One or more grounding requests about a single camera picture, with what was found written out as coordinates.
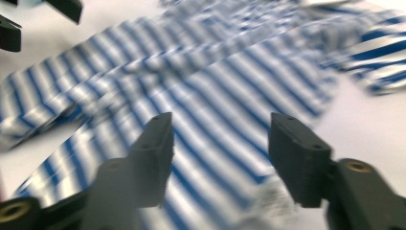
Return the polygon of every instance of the white table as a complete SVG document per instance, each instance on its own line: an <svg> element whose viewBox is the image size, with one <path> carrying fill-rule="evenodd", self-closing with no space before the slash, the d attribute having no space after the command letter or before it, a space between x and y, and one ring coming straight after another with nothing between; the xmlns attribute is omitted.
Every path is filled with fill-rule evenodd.
<svg viewBox="0 0 406 230"><path fill-rule="evenodd" d="M152 0L82 0L84 12L76 26L51 7L18 8L0 3L0 13L23 26L21 53L0 50L0 78L56 55L102 29L138 16L164 11ZM391 9L406 9L404 0L369 0ZM340 79L339 94L319 125L317 134L334 148L334 159L355 158L374 165L396 193L406 196L406 90L373 97L349 78ZM11 193L46 157L76 130L60 126L23 145L0 152L3 196ZM327 229L323 209L298 209L294 229Z"/></svg>

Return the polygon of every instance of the striped shirt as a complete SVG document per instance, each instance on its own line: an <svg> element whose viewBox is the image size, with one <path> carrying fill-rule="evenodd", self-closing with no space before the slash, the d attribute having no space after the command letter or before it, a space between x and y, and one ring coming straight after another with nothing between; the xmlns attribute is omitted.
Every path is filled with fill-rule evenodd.
<svg viewBox="0 0 406 230"><path fill-rule="evenodd" d="M16 195L51 205L86 189L99 164L125 156L151 117L171 111L166 201L141 211L143 229L229 229L275 176L271 112L313 126L343 71L373 93L404 84L404 60L387 57L402 52L405 33L390 29L401 19L293 0L184 0L110 27L1 85L2 148L80 121Z"/></svg>

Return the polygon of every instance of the cloth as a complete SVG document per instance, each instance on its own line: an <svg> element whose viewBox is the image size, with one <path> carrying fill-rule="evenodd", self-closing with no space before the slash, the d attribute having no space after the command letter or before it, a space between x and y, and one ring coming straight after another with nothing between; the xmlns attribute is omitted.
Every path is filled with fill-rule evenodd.
<svg viewBox="0 0 406 230"><path fill-rule="evenodd" d="M230 229L275 176L271 112L313 126L368 28L392 12L301 8L295 1L184 0L126 21L2 84L0 145L64 122L80 128L20 186L51 205L123 157L153 116L171 111L175 156L162 209L144 229Z"/></svg>

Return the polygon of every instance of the white surface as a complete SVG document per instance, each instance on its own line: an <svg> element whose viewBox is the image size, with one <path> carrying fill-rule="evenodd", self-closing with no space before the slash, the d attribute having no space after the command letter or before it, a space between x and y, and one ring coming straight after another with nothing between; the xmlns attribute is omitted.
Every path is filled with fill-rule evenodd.
<svg viewBox="0 0 406 230"><path fill-rule="evenodd" d="M163 11L152 0L82 0L84 11L76 26L46 4L29 9L0 3L0 14L23 26L21 53L0 50L0 78L56 55L102 29L138 16ZM369 0L406 9L404 0ZM356 158L371 163L400 195L406 196L406 91L373 97L343 76L339 95L315 131L334 149L334 158ZM76 129L62 126L8 152L0 152L3 194L11 193ZM324 210L299 209L295 229L327 229Z"/></svg>

